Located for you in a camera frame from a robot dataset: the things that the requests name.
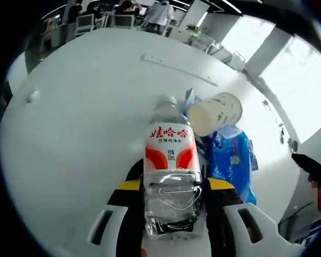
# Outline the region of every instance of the white shirt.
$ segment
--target white shirt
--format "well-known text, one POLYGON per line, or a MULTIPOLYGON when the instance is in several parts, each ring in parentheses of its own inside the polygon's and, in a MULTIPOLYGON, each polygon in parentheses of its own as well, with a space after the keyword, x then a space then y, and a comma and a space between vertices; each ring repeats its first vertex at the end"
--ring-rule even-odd
POLYGON ((174 18, 173 13, 173 7, 168 1, 155 3, 149 10, 146 22, 165 26, 168 19, 174 18))

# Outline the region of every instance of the white paper cup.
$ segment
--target white paper cup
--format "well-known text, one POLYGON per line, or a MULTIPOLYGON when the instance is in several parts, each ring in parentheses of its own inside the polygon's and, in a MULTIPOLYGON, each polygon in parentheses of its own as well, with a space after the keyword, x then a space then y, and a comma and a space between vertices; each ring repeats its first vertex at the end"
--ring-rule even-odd
POLYGON ((234 95, 224 92, 193 104, 188 118, 195 134, 205 137, 225 125, 234 125, 242 115, 242 105, 234 95))

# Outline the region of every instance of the window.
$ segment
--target window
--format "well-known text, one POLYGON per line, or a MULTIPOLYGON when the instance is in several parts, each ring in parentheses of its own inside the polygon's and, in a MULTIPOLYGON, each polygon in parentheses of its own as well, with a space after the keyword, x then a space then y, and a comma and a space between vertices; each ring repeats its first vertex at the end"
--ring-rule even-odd
POLYGON ((321 128, 321 54, 296 36, 261 77, 276 94, 301 143, 321 128))
POLYGON ((275 24, 268 21, 243 16, 238 19, 221 44, 232 53, 240 53, 247 62, 274 27, 275 24))

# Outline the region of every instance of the cable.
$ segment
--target cable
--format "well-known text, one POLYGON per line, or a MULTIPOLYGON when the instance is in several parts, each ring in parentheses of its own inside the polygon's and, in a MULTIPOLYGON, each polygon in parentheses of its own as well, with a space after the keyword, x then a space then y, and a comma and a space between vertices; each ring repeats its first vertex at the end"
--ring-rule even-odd
POLYGON ((289 217, 285 218, 284 220, 282 220, 281 222, 278 223, 278 225, 282 224, 284 221, 290 219, 292 216, 295 216, 297 213, 299 213, 302 209, 304 209, 307 206, 310 206, 312 204, 312 202, 302 206, 300 209, 298 209, 297 211, 295 211, 293 214, 291 214, 289 217))

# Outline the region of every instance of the white table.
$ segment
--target white table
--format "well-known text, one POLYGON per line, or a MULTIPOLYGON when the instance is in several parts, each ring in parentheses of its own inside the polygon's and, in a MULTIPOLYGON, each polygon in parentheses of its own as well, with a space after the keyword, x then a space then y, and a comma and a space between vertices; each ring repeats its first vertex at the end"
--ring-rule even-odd
POLYGON ((157 97, 168 93, 183 100, 190 88, 203 99, 228 91, 241 100, 238 127, 252 139, 259 164, 252 188, 259 208, 280 221, 299 170, 287 145, 279 143, 278 127, 261 103, 265 97, 242 74, 197 49, 154 34, 105 28, 46 58, 2 119, 4 177, 43 247, 54 256, 103 256, 87 242, 89 230, 143 156, 157 97), (156 63, 141 61, 143 55, 156 63), (40 94, 27 103, 34 88, 40 94))

